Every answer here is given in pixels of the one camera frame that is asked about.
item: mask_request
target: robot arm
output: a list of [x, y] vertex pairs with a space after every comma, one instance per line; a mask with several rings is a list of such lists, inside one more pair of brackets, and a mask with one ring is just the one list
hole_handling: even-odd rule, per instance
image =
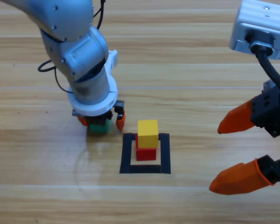
[[70, 84], [72, 114], [80, 121], [87, 118], [88, 126], [92, 118], [110, 118], [103, 115], [117, 107], [117, 86], [111, 76], [117, 52], [109, 52], [103, 35], [92, 25], [92, 0], [0, 1], [23, 11], [39, 27], [47, 54]]

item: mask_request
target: black square outline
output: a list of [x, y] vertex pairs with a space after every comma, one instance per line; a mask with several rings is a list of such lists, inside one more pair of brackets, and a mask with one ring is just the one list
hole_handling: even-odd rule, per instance
[[170, 139], [169, 134], [160, 133], [161, 164], [160, 165], [131, 165], [132, 141], [136, 134], [124, 133], [122, 138], [121, 174], [171, 174]]

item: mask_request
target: cube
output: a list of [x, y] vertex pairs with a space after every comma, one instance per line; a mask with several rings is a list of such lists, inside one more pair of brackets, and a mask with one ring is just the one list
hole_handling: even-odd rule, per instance
[[157, 120], [138, 121], [139, 148], [157, 148], [159, 143], [159, 130]]
[[138, 135], [136, 135], [136, 160], [137, 161], [151, 161], [157, 159], [156, 148], [139, 148]]

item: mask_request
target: orange fingertip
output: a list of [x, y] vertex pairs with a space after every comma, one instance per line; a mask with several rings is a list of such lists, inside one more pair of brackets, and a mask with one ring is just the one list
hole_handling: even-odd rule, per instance
[[241, 106], [229, 111], [226, 117], [221, 121], [218, 133], [227, 134], [246, 131], [255, 125], [251, 122], [252, 102], [245, 102]]
[[123, 131], [123, 127], [125, 126], [125, 122], [126, 122], [126, 112], [123, 113], [122, 119], [116, 121], [116, 127], [121, 132]]
[[211, 183], [210, 191], [222, 195], [245, 194], [274, 184], [261, 173], [257, 159], [222, 171]]

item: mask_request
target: table surface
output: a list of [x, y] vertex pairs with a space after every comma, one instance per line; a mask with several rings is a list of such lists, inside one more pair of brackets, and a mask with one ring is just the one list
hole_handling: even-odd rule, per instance
[[124, 132], [157, 119], [170, 134], [171, 175], [119, 174], [122, 134], [114, 125], [106, 136], [87, 134], [54, 73], [37, 71], [48, 59], [37, 26], [0, 2], [0, 224], [279, 224], [280, 184], [236, 196], [209, 191], [230, 166], [280, 159], [280, 137], [263, 129], [217, 133], [268, 79], [254, 56], [229, 49], [240, 2], [105, 4], [100, 30], [119, 53], [112, 73], [126, 103]]

